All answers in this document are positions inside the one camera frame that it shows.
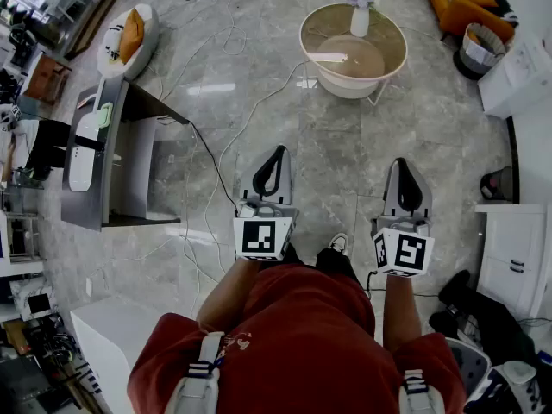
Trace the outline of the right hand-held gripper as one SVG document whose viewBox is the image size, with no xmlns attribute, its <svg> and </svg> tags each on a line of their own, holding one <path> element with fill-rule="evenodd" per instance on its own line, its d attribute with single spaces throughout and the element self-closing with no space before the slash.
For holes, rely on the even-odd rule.
<svg viewBox="0 0 552 414">
<path fill-rule="evenodd" d="M 407 159 L 391 165 L 384 214 L 373 221 L 372 240 L 379 273 L 412 278 L 425 275 L 435 239 L 430 236 L 432 193 L 425 177 Z M 406 217 L 422 216 L 424 218 Z"/>
</svg>

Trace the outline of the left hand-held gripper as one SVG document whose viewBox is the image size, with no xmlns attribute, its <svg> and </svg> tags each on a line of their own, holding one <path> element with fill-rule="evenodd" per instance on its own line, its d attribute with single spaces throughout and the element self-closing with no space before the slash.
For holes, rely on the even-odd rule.
<svg viewBox="0 0 552 414">
<path fill-rule="evenodd" d="M 292 202 L 291 156 L 278 145 L 257 157 L 241 177 L 242 200 L 233 220 L 235 253 L 246 260 L 281 261 L 296 227 Z"/>
</svg>

